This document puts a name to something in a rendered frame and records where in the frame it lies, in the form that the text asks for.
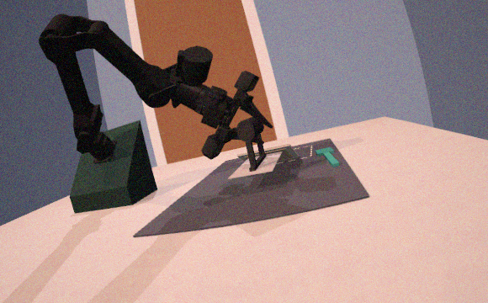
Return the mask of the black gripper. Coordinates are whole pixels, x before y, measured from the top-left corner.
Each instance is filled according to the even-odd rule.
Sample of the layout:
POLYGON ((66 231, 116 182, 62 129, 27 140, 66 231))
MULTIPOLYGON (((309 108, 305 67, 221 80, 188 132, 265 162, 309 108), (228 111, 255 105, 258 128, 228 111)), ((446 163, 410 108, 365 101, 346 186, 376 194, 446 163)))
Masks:
MULTIPOLYGON (((269 121, 263 116, 263 114, 258 111, 257 107, 253 103, 253 96, 248 95, 247 92, 253 91, 258 82, 258 76, 254 75, 251 72, 243 71, 241 75, 236 81, 234 88, 238 89, 236 91, 235 96, 233 97, 232 101, 229 104, 226 104, 226 110, 224 114, 220 117, 221 123, 219 124, 216 132, 213 135, 207 137, 203 147, 202 147, 202 154, 212 160, 213 158, 219 156, 224 144, 231 140, 240 140, 237 134, 236 127, 230 128, 230 123, 239 109, 244 110, 245 112, 249 113, 255 119, 259 120, 264 125, 268 126, 269 128, 273 128, 273 126, 269 123, 269 121), (228 118, 228 119, 227 119, 228 118)), ((207 93, 210 90, 208 86, 204 87, 203 90, 200 92, 199 96, 197 97, 193 110, 204 116, 201 113, 203 106, 207 107, 210 98, 207 97, 207 93)))

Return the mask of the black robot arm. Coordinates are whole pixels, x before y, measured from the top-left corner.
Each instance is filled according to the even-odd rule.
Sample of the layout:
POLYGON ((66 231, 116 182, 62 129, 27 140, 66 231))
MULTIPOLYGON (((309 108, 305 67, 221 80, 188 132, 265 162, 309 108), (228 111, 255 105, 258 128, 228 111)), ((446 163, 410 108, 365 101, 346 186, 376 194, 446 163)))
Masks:
MULTIPOLYGON (((39 37, 42 51, 56 65, 66 96, 73 111, 73 128, 77 151, 93 155, 93 163, 110 162, 117 141, 111 141, 103 132, 103 113, 100 104, 93 105, 82 79, 76 51, 94 49, 135 86, 137 94, 151 108, 162 108, 172 100, 193 109, 209 75, 213 55, 202 46, 178 51, 176 64, 161 69, 140 58, 107 23, 83 16, 56 15, 39 37), (82 32, 77 34, 77 32, 82 32)), ((203 106, 201 123, 217 128, 220 117, 233 98, 216 86, 207 93, 210 101, 203 106)))

